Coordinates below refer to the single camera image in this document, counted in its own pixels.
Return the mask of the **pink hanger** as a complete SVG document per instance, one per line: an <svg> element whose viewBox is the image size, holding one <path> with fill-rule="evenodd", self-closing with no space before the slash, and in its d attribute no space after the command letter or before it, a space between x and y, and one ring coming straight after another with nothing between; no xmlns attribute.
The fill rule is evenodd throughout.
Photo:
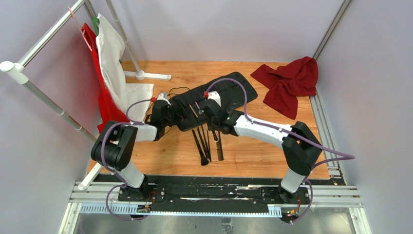
<svg viewBox="0 0 413 234"><path fill-rule="evenodd" d="M77 18L76 18L76 16L75 16L73 10L71 9L71 7L68 7L68 10L69 10L69 12L70 12L70 14L71 14L71 17L75 20L76 26L77 26L80 34L82 35L82 38L83 38L83 40L85 41L85 44L87 45L89 51L91 52L91 51L92 51L92 47L91 47L91 45L89 44L89 42L87 41L87 39L86 39L86 37L85 37L85 32L84 32L84 31L82 30L82 28L80 27L80 24L79 24L79 22L78 22L78 20L77 20Z"/></svg>

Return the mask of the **silver clothes rack frame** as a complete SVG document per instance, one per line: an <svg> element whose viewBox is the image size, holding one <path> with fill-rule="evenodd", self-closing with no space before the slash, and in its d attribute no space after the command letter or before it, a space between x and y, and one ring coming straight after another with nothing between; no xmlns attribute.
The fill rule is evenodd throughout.
<svg viewBox="0 0 413 234"><path fill-rule="evenodd" d="M0 59L18 61L73 5L72 0L3 0ZM73 19L24 70L29 80L92 133L99 85ZM91 142L29 90L0 75L0 190L62 192L85 176Z"/></svg>

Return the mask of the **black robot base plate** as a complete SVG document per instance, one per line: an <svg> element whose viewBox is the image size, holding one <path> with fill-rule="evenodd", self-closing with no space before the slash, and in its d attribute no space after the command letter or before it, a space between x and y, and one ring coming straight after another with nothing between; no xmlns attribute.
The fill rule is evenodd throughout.
<svg viewBox="0 0 413 234"><path fill-rule="evenodd" d="M138 205L142 212L178 214L252 214L268 213L269 205L296 208L307 205L310 192L299 187L292 197L278 194L280 179L201 176L148 176L149 196L142 200L132 192L113 189L106 197L111 209L120 202Z"/></svg>

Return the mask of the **aluminium rail frame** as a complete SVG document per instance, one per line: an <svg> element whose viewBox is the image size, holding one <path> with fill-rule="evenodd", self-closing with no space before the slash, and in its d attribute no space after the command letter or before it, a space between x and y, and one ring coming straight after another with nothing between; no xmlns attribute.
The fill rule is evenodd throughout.
<svg viewBox="0 0 413 234"><path fill-rule="evenodd" d="M260 217L293 224L317 208L345 208L358 234L371 232L358 191L346 185L301 185L289 198L276 185L213 183L149 184L144 197L118 182L76 183L59 232L72 234L80 214L109 214L124 220L146 216Z"/></svg>

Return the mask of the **black comb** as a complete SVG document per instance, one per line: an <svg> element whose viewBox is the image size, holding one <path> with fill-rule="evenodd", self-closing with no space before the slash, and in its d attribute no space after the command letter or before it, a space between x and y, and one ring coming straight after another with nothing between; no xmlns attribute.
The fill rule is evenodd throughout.
<svg viewBox="0 0 413 234"><path fill-rule="evenodd" d="M223 148L222 148L222 141L221 141L221 134L218 132L218 141L216 142L217 146L217 154L218 154L218 160L223 161L224 160L224 154L223 154Z"/></svg>

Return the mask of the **large black powder brush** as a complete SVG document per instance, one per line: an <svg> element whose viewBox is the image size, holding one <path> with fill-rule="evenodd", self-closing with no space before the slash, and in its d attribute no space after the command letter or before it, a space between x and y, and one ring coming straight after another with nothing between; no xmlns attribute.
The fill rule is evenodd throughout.
<svg viewBox="0 0 413 234"><path fill-rule="evenodd" d="M194 140L195 140L195 143L196 143L198 152L199 152L199 154L200 154L201 165L202 165L202 166L206 166L206 165L209 164L209 160L206 158L203 150L201 149L201 145L200 145L200 142L199 142L199 140L198 140L198 138L197 138L197 135L196 135L195 131L194 131L194 130L191 130L191 131L192 131L192 134L193 134L193 137L194 137Z"/></svg>

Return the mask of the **dark red cloth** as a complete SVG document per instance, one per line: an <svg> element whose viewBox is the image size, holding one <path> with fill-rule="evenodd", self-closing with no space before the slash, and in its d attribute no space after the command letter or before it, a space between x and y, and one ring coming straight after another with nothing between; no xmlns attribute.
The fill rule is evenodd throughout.
<svg viewBox="0 0 413 234"><path fill-rule="evenodd" d="M276 69L263 64L250 75L268 89L263 103L290 119L297 117L298 97L317 94L319 68L311 57L297 59Z"/></svg>

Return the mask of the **thin black makeup brush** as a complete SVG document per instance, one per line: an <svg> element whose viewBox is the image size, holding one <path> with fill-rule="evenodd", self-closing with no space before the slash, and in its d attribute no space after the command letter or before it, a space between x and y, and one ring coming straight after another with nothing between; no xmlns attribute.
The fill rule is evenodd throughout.
<svg viewBox="0 0 413 234"><path fill-rule="evenodd" d="M198 132L198 135L199 135L199 137L200 137L200 141L201 141L202 148L203 148L203 150L204 150L205 157L207 158L207 160L208 160L209 162L211 162L211 158L210 158L210 155L209 155L209 151L208 151L207 145L206 145L206 143L205 143L205 141L204 141L203 135L201 134L201 131L200 131L199 128L197 128L197 132Z"/></svg>

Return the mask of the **right corner aluminium post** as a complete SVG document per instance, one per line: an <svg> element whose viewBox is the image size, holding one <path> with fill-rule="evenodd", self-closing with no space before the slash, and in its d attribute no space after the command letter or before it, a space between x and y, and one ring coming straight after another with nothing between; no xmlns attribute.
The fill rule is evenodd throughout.
<svg viewBox="0 0 413 234"><path fill-rule="evenodd" d="M336 28L340 24L342 18L344 17L345 13L347 12L348 8L350 7L352 0L343 0L341 2L340 7L338 8L335 16L333 17L330 25L328 26L324 36L322 37L317 49L313 54L313 58L318 60L325 49L326 45L328 44L330 38L332 37L333 33L335 32Z"/></svg>

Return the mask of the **red hanging garment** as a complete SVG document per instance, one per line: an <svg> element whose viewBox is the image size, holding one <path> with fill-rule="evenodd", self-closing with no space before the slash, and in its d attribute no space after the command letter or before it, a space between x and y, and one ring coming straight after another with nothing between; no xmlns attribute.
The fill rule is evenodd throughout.
<svg viewBox="0 0 413 234"><path fill-rule="evenodd" d="M82 32L84 33L84 37L87 43L91 46L91 58L94 65L94 70L96 72L99 86L100 86L100 93L98 96L98 105L99 105L99 113L102 119L102 123L100 123L97 128L98 132L101 133L109 120L114 120L117 122L128 122L126 115L118 109L115 103L112 100L111 94L109 90L106 88L103 76L100 70L100 63L98 57L98 50L97 45L95 42L96 35L93 30L88 26L88 24L84 23L81 27Z"/></svg>

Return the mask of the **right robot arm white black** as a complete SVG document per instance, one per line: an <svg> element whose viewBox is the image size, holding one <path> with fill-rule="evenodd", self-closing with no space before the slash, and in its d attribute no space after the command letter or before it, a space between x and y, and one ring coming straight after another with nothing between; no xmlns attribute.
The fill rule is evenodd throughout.
<svg viewBox="0 0 413 234"><path fill-rule="evenodd" d="M209 129L213 131L250 137L280 148L288 169L278 188L279 198L284 203L291 203L298 197L299 186L309 176L322 152L320 142L305 123L275 124L241 111L228 113L212 99L202 102L200 109L206 116Z"/></svg>

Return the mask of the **pink handle makeup brush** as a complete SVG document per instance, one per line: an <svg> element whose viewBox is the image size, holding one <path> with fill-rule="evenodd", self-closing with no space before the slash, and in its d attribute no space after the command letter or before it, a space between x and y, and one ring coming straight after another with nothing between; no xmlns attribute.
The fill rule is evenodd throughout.
<svg viewBox="0 0 413 234"><path fill-rule="evenodd" d="M203 114L203 111L200 109L198 102L195 102L195 105L196 105L196 107L197 107L197 109L198 109L198 110L197 110L198 114L202 115L202 114Z"/></svg>

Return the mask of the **black makeup brush roll case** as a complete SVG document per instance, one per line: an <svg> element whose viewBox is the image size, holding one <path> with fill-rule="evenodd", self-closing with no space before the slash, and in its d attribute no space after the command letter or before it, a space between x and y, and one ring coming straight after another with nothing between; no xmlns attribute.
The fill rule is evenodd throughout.
<svg viewBox="0 0 413 234"><path fill-rule="evenodd" d="M239 72L232 72L228 75L216 78L206 84L190 89L182 94L173 96L169 99L171 106L173 106L177 110L178 114L183 117L183 119L177 124L180 131L188 131L207 122L205 115L198 114L198 109L195 102L198 102L199 106L202 106L205 101L204 92L213 84L213 82L223 78L231 78L242 84L245 88L248 102L251 102L258 97L258 94L253 86ZM238 84L232 81L220 81L213 85L210 91L217 91L219 93L222 108L227 112L231 112L244 105L243 90ZM198 118L195 117L188 105L191 105L194 108L195 112L199 116Z"/></svg>

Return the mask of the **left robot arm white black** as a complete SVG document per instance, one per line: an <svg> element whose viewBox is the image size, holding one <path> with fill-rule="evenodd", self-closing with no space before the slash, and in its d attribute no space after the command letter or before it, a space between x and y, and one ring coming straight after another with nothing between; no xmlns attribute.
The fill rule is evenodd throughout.
<svg viewBox="0 0 413 234"><path fill-rule="evenodd" d="M122 182L121 191L130 192L137 201L144 201L150 194L148 178L131 160L134 145L136 142L158 141L167 127L182 119L169 101L156 100L151 114L142 121L108 121L92 148L91 158Z"/></svg>

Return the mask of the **white hanging cloth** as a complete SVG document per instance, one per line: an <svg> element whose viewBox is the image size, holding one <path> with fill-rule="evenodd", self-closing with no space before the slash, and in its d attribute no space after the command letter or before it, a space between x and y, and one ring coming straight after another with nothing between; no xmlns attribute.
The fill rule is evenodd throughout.
<svg viewBox="0 0 413 234"><path fill-rule="evenodd" d="M154 84L126 83L120 59L125 51L125 43L120 34L101 14L99 34L95 42L98 50L101 74L112 100L129 119L143 121L153 95Z"/></svg>

